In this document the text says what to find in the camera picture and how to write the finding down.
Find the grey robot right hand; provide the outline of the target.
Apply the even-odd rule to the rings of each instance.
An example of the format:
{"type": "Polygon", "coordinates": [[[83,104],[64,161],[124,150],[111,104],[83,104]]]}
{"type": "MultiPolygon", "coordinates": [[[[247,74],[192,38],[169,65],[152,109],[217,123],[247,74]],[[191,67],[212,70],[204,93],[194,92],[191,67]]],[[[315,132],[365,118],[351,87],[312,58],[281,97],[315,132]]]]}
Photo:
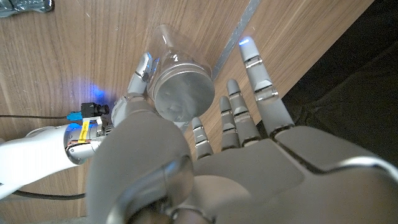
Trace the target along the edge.
{"type": "Polygon", "coordinates": [[[150,53],[142,54],[136,71],[132,75],[127,93],[120,97],[113,109],[108,105],[94,102],[81,104],[79,112],[72,112],[67,116],[70,121],[82,120],[81,126],[69,126],[65,134],[68,138],[65,152],[75,164],[82,164],[92,157],[104,138],[113,128],[122,123],[133,113],[132,103],[144,101],[144,92],[150,79],[153,67],[150,53]]]}

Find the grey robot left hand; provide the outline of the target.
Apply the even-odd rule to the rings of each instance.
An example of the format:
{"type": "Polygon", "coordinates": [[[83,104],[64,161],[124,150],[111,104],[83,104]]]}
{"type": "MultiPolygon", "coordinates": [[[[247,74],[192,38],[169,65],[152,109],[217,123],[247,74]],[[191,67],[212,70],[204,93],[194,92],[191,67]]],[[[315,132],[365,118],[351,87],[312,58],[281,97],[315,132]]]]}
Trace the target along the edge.
{"type": "Polygon", "coordinates": [[[196,158],[176,125],[130,91],[95,153],[86,206],[92,223],[396,223],[397,168],[332,134],[297,126],[254,40],[239,42],[261,138],[239,85],[220,99],[214,153],[198,118],[196,158]]]}

